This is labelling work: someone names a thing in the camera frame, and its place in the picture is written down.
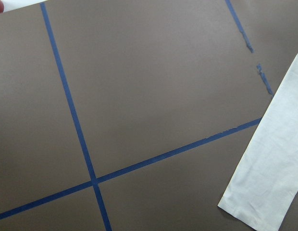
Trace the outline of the cream long-sleeve printed shirt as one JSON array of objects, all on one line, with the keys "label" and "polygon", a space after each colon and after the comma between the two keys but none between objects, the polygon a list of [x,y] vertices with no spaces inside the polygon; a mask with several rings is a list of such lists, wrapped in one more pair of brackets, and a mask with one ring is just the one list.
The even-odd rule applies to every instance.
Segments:
[{"label": "cream long-sleeve printed shirt", "polygon": [[218,207],[276,231],[298,192],[298,54],[239,161]]}]

